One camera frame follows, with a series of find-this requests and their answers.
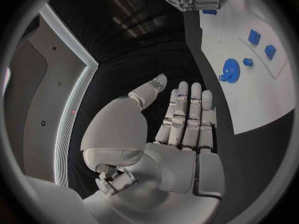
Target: white panel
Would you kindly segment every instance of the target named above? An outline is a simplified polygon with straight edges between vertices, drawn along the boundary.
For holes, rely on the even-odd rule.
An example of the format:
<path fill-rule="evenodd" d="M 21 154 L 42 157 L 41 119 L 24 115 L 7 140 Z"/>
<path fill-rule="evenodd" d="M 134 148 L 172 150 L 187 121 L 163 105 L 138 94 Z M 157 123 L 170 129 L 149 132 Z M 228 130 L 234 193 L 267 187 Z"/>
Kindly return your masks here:
<path fill-rule="evenodd" d="M 246 132 L 290 112 L 295 107 L 295 90 L 286 52 L 264 16 L 246 0 L 229 0 L 217 15 L 200 12 L 202 51 L 217 77 L 224 62 L 233 58 L 240 65 L 240 78 L 234 83 L 220 82 L 232 117 L 235 134 Z M 249 31 L 261 34 L 257 47 L 248 41 Z M 265 46 L 277 51 L 272 61 Z M 253 67 L 243 64 L 254 61 Z"/>

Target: blue block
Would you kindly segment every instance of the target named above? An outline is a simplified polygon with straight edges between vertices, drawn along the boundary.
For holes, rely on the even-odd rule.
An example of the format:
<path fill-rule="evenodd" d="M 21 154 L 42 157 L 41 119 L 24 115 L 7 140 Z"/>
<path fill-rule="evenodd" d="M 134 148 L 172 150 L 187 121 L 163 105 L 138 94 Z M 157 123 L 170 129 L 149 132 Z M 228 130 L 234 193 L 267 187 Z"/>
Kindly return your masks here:
<path fill-rule="evenodd" d="M 202 13 L 204 13 L 204 14 L 214 14 L 214 15 L 216 15 L 216 14 L 217 14 L 217 11 L 216 11 L 216 10 L 203 10 Z"/>
<path fill-rule="evenodd" d="M 253 60 L 252 60 L 252 59 L 249 59 L 249 58 L 245 58 L 245 59 L 243 60 L 243 64 L 244 64 L 245 66 L 253 66 Z"/>
<path fill-rule="evenodd" d="M 250 34 L 249 34 L 248 40 L 252 44 L 258 45 L 259 42 L 260 42 L 260 38 L 261 38 L 261 35 L 257 31 L 252 30 L 252 29 L 250 30 Z"/>
<path fill-rule="evenodd" d="M 276 52 L 276 48 L 274 45 L 266 46 L 265 53 L 270 60 L 273 59 L 275 52 Z"/>

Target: led light strip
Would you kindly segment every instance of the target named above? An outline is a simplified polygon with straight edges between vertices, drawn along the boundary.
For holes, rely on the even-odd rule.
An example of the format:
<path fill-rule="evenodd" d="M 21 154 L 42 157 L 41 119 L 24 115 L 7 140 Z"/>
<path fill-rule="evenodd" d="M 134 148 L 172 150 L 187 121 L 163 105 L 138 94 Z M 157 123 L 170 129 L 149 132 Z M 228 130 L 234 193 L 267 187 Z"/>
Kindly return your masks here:
<path fill-rule="evenodd" d="M 89 54 L 85 47 L 77 40 L 66 25 L 55 14 L 53 9 L 48 5 L 39 11 L 40 15 L 52 28 L 56 35 L 86 64 L 86 68 L 81 73 L 79 79 L 73 87 L 73 90 L 64 107 L 61 120 L 58 126 L 55 151 L 54 151 L 54 177 L 55 183 L 60 186 L 68 187 L 67 180 L 67 157 L 69 142 L 72 129 L 82 102 L 83 96 L 89 86 L 96 70 L 98 63 Z"/>

